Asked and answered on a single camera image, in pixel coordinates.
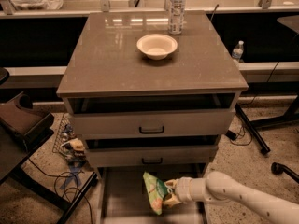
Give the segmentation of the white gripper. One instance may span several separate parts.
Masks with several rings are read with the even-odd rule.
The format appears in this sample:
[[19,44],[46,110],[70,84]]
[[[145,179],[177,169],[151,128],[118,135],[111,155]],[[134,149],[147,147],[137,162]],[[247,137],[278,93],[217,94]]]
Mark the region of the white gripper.
[[168,194],[163,200],[163,206],[168,208],[180,203],[204,202],[207,197],[206,180],[204,178],[182,177],[164,182],[169,188],[174,188],[174,194]]

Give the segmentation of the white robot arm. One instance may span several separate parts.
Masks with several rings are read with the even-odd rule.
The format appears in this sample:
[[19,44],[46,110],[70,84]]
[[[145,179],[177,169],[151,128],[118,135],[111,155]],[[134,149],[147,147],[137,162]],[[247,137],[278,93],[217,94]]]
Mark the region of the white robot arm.
[[165,182],[170,188],[163,204],[203,202],[210,204],[234,201],[241,203],[273,224],[299,224],[299,205],[265,192],[246,187],[222,172],[206,178],[182,177]]

